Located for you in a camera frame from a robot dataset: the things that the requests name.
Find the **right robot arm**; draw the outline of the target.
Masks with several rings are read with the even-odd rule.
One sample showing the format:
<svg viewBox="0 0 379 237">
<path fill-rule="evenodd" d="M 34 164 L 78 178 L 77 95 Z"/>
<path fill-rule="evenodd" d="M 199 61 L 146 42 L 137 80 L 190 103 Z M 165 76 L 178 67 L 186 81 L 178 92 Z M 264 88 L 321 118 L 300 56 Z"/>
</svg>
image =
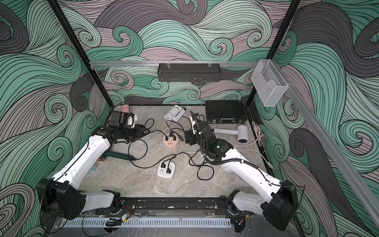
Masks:
<svg viewBox="0 0 379 237">
<path fill-rule="evenodd" d="M 238 191 L 232 196 L 233 206 L 239 211 L 261 215 L 274 228 L 285 231 L 299 207 L 296 185 L 262 171 L 228 141 L 217 138 L 208 122 L 200 121 L 196 116 L 190 121 L 204 159 L 213 166 L 225 166 L 257 192 L 250 195 Z"/>
</svg>

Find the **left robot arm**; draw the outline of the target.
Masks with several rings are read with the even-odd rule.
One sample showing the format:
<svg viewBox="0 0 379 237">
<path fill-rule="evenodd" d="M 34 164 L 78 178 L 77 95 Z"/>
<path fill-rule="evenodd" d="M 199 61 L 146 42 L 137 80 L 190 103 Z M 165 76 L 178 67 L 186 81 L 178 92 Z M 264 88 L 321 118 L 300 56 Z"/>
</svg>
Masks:
<svg viewBox="0 0 379 237">
<path fill-rule="evenodd" d="M 149 133 L 150 130 L 142 124 L 133 128 L 97 127 L 70 162 L 52 178 L 42 179 L 37 185 L 41 212 L 67 220 L 73 220 L 83 212 L 97 209 L 119 214 L 122 208 L 120 193 L 111 190 L 82 193 L 78 188 L 98 158 L 117 140 L 131 142 Z"/>
</svg>

